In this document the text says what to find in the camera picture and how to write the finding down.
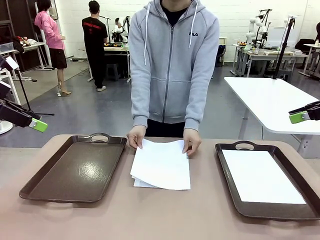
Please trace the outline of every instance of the black pants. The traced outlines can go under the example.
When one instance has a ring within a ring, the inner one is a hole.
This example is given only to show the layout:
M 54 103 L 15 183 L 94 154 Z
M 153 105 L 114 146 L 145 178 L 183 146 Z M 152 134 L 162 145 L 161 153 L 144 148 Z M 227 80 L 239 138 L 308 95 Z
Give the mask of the black pants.
M 101 89 L 106 76 L 106 61 L 104 54 L 87 54 L 89 65 L 97 89 Z
M 185 122 L 169 124 L 148 119 L 146 137 L 180 138 L 184 137 Z

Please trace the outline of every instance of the tray handle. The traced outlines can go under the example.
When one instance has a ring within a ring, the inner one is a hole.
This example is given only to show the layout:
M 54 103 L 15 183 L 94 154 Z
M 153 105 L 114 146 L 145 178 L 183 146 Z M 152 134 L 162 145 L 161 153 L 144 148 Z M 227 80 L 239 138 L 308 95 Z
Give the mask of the tray handle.
M 258 145 L 255 144 L 255 143 L 253 143 L 252 141 L 245 141 L 245 140 L 243 140 L 243 141 L 237 141 L 237 142 L 233 143 L 232 146 L 233 146 L 234 148 L 236 148 L 237 145 L 239 145 L 239 144 L 249 144 L 249 145 L 253 146 L 253 150 L 255 150 L 256 147 L 258 147 Z
M 107 141 L 105 141 L 105 140 L 93 141 L 92 138 L 96 137 L 96 136 L 104 136 L 104 137 L 108 138 L 108 140 Z M 105 143 L 110 144 L 110 143 L 113 143 L 113 141 L 112 141 L 113 137 L 108 135 L 108 134 L 106 134 L 106 133 L 102 133 L 102 132 L 97 132 L 97 133 L 94 133 L 94 134 L 89 135 L 89 136 L 79 136 L 78 140 L 80 142 L 98 143 L 98 144 L 105 144 Z

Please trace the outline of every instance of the white paper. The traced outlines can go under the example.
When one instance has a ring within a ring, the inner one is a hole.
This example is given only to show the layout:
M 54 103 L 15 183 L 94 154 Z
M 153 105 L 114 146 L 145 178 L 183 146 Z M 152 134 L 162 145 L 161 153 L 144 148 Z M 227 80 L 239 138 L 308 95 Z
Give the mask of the white paper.
M 133 178 L 161 189 L 191 189 L 189 159 L 182 153 L 183 140 L 158 143 L 143 139 L 142 146 L 132 164 Z
M 269 152 L 222 152 L 243 202 L 306 204 Z
M 8 56 L 5 61 L 10 65 L 12 69 L 17 69 L 19 65 L 15 62 L 15 60 L 11 57 Z
M 139 179 L 135 179 L 134 180 L 134 184 L 133 184 L 134 187 L 138 187 L 138 188 L 151 188 L 151 189 L 158 189 L 158 187 L 156 186 L 152 186 L 144 181 L 141 181 Z

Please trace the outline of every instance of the black t-shirt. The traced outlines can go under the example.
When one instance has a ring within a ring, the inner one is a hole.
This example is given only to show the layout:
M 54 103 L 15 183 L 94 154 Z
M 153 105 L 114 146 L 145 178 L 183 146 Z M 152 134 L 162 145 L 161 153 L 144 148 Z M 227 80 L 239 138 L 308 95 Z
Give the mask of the black t-shirt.
M 87 53 L 92 50 L 103 50 L 104 39 L 108 37 L 106 25 L 96 18 L 87 17 L 82 20 L 82 28 Z
M 180 11 L 169 11 L 168 9 L 164 8 L 162 6 L 162 1 L 161 1 L 161 7 L 162 10 L 164 11 L 166 17 L 168 18 L 169 23 L 173 27 L 176 25 L 176 23 L 179 21 L 181 16 L 187 11 L 188 8 L 182 9 Z

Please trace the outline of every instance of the hand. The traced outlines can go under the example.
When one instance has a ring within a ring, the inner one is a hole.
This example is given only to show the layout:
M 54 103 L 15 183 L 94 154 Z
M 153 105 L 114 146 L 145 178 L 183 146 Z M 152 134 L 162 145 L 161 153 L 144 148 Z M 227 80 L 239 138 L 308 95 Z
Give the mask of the hand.
M 146 135 L 146 127 L 142 125 L 134 126 L 132 130 L 126 135 L 129 139 L 129 144 L 134 149 L 138 147 L 142 149 L 142 139 Z
M 193 155 L 202 143 L 199 132 L 193 129 L 186 128 L 183 132 L 184 148 L 183 153 L 188 156 Z

